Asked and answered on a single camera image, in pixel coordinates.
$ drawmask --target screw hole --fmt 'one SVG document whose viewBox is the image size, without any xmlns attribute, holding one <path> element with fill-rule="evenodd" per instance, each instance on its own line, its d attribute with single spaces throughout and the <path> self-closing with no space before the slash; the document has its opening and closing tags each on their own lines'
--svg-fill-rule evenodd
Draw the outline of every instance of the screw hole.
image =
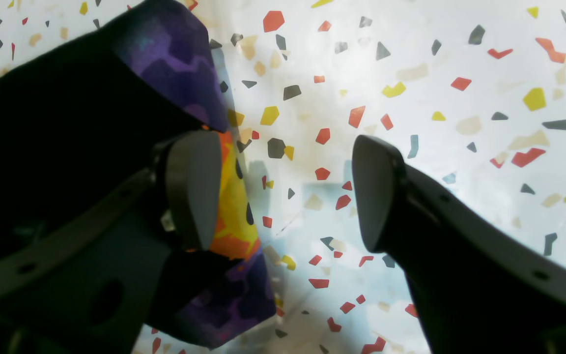
<svg viewBox="0 0 566 354">
<path fill-rule="evenodd" d="M 33 271 L 34 269 L 36 269 L 36 264 L 26 264 L 20 266 L 19 269 L 17 269 L 17 271 L 19 274 L 27 274 L 30 271 Z"/>
<path fill-rule="evenodd" d="M 123 298 L 124 287 L 119 280 L 106 283 L 91 304 L 90 324 L 101 325 L 110 320 L 117 313 Z"/>
<path fill-rule="evenodd" d="M 549 280 L 549 279 L 550 279 L 550 276 L 549 276 L 549 275 L 546 275 L 545 273 L 543 273 L 542 271 L 539 271 L 539 270 L 535 270 L 535 271 L 533 272 L 533 275 L 534 275 L 537 279 L 540 279 L 540 280 Z"/>
</svg>

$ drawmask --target terrazzo pattern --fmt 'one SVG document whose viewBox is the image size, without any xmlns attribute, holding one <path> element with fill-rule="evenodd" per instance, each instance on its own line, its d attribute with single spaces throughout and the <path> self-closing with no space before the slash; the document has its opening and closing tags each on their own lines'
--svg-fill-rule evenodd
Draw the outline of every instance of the terrazzo pattern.
<svg viewBox="0 0 566 354">
<path fill-rule="evenodd" d="M 0 0 L 0 76 L 137 3 Z M 566 267 L 566 0 L 183 3 L 209 30 L 277 302 L 214 353 L 429 352 L 402 271 L 360 239 L 359 134 Z M 207 352 L 147 326 L 135 347 Z"/>
</svg>

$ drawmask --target beige confetti shape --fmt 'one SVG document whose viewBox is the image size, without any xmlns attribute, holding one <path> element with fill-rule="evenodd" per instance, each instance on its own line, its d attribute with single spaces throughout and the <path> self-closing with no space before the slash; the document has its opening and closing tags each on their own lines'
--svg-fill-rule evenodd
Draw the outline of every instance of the beige confetti shape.
<svg viewBox="0 0 566 354">
<path fill-rule="evenodd" d="M 38 43 L 38 41 L 40 41 L 41 39 L 43 39 L 43 36 L 41 36 L 40 33 L 33 34 L 29 38 L 29 45 L 32 46 L 32 47 L 35 47 L 36 44 Z"/>
<path fill-rule="evenodd" d="M 553 99 L 561 99 L 565 96 L 565 92 L 562 89 L 555 88 Z"/>
<path fill-rule="evenodd" d="M 553 193 L 545 200 L 543 200 L 543 206 L 546 208 L 551 208 L 552 206 L 554 206 L 554 204 L 558 203 L 561 200 L 562 200 L 562 195 L 558 193 Z"/>
<path fill-rule="evenodd" d="M 422 79 L 426 76 L 429 76 L 429 67 L 427 67 L 427 63 L 422 63 L 421 65 L 410 67 L 408 69 L 401 69 L 396 73 L 397 80 L 403 81 L 404 83 Z"/>
<path fill-rule="evenodd" d="M 270 67 L 272 69 L 276 69 L 279 66 L 281 66 L 281 56 L 279 56 L 279 53 L 274 50 L 272 52 L 272 58 L 270 59 Z"/>
<path fill-rule="evenodd" d="M 265 65 L 262 62 L 256 62 L 255 71 L 259 76 L 265 75 Z"/>
<path fill-rule="evenodd" d="M 481 130 L 481 121 L 479 116 L 466 118 L 458 122 L 456 126 L 458 133 L 462 135 L 474 135 Z"/>
<path fill-rule="evenodd" d="M 522 148 L 529 148 L 531 146 L 549 146 L 550 141 L 547 139 L 545 132 L 541 129 L 528 137 L 516 137 L 512 144 L 508 147 L 509 150 L 521 150 Z"/>
<path fill-rule="evenodd" d="M 320 210 L 322 209 L 322 204 L 323 204 L 322 200 L 317 195 L 312 194 L 311 197 L 305 203 L 305 207 L 307 209 Z"/>
</svg>

